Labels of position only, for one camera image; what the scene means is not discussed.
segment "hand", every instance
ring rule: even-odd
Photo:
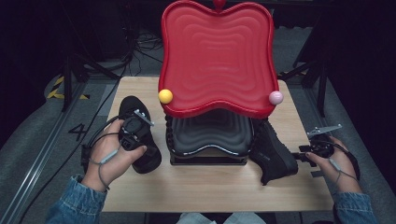
[[[338,144],[347,150],[347,148],[340,140],[331,136],[330,138],[335,144]],[[356,174],[352,162],[349,160],[347,155],[341,149],[335,147],[334,154],[331,155],[331,158],[340,166],[343,172],[353,176],[355,179],[343,173],[339,175],[339,172],[332,166],[332,164],[329,162],[329,159],[321,158],[320,156],[312,152],[307,152],[305,155],[309,160],[316,163],[320,167],[320,170],[322,170],[322,172],[333,183],[336,184],[338,191],[361,193],[361,187],[359,186],[359,183],[356,180]]]
[[[101,177],[103,181],[107,184],[107,186],[110,185],[113,180],[123,175],[131,166],[131,164],[139,159],[141,156],[143,156],[143,154],[147,150],[146,146],[142,146],[132,151],[126,151],[123,147],[120,146],[118,133],[120,131],[122,123],[122,119],[118,119],[112,122],[110,126],[108,126],[103,131],[103,134],[114,134],[110,134],[99,139],[92,148],[91,160],[95,162],[101,161],[109,153],[111,153],[115,149],[120,148],[117,154],[112,159],[110,159],[105,164],[102,164],[101,166]],[[82,179],[81,184],[96,191],[105,191],[107,186],[102,183],[99,177],[98,169],[99,164],[90,162],[87,174],[85,174],[85,177]]]

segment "floor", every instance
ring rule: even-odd
[[[309,28],[276,29],[273,52],[277,72],[292,69],[291,65],[309,33]],[[145,45],[148,46],[141,48],[143,53],[134,52],[134,59],[124,71],[119,69],[113,72],[118,75],[123,73],[125,76],[158,76],[163,49],[161,46],[150,48],[150,43],[141,43],[142,47]],[[119,60],[102,65],[110,66],[116,63],[119,63]],[[58,76],[54,74],[54,79],[43,92],[44,95],[49,94]],[[301,77],[294,77],[287,83],[305,130],[311,131],[315,127],[338,123],[343,125],[341,130],[332,132],[332,135],[340,138],[358,158],[362,172],[361,186],[372,197],[379,223],[396,223],[395,195],[376,168],[331,83],[328,82],[326,91],[326,117],[322,118],[315,107],[317,85],[313,89],[303,89],[300,81]],[[63,100],[50,98],[12,134],[0,151],[0,223],[20,220],[24,211],[27,213],[22,223],[44,222],[50,205],[59,199],[70,175],[82,173],[82,167],[79,166],[78,143],[86,143],[92,133],[106,121],[114,87],[114,80],[100,74],[92,74],[87,83],[74,83],[74,94],[89,95],[89,100],[76,100],[66,112],[61,113]],[[83,138],[85,133],[82,131],[87,131],[86,138]],[[27,179],[31,181],[23,181],[25,177],[29,177]],[[36,195],[38,196],[33,205],[27,210],[28,204]],[[147,221],[147,216],[144,213],[105,213],[102,215],[102,222],[143,224]],[[332,213],[275,213],[275,217],[275,223],[308,224],[318,220],[332,220]]]

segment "yellow ball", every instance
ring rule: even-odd
[[[167,89],[163,89],[158,93],[158,98],[160,99],[161,103],[166,105],[171,103],[173,99],[173,93]]]

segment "yellow tape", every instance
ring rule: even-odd
[[[53,84],[52,90],[50,91],[49,95],[47,96],[47,98],[56,98],[56,99],[64,99],[64,94],[60,94],[57,93],[59,87],[61,86],[61,84],[64,82],[64,75],[60,75],[58,77],[58,79],[56,80],[55,84]],[[89,100],[90,99],[90,95],[88,94],[82,94],[79,96],[80,100]]]

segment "wrist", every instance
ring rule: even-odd
[[[352,192],[352,193],[362,193],[361,186],[358,181],[352,177],[347,175],[341,175],[337,182],[338,191],[343,192]]]
[[[81,184],[99,192],[106,192],[107,186],[105,186],[100,180],[98,175],[90,175],[87,173],[81,180]]]

